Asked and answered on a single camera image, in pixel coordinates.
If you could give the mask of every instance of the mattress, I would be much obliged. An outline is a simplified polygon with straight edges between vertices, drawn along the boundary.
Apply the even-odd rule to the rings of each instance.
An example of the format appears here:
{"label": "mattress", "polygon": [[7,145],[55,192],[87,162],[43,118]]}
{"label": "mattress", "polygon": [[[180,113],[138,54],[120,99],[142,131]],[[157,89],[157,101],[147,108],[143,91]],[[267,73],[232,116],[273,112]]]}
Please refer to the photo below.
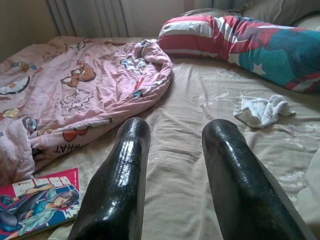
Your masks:
{"label": "mattress", "polygon": [[[114,38],[132,42],[138,38]],[[167,93],[140,113],[151,129],[143,240],[221,240],[202,151],[202,129],[213,119],[235,123],[245,139],[316,233],[320,224],[319,94],[292,92],[220,60],[173,58]],[[296,112],[276,124],[253,129],[233,116],[242,96],[283,95]],[[91,177],[115,142],[114,128],[98,140],[64,155],[36,176],[79,168],[82,197]],[[36,240],[66,240],[71,223],[49,229]]]}

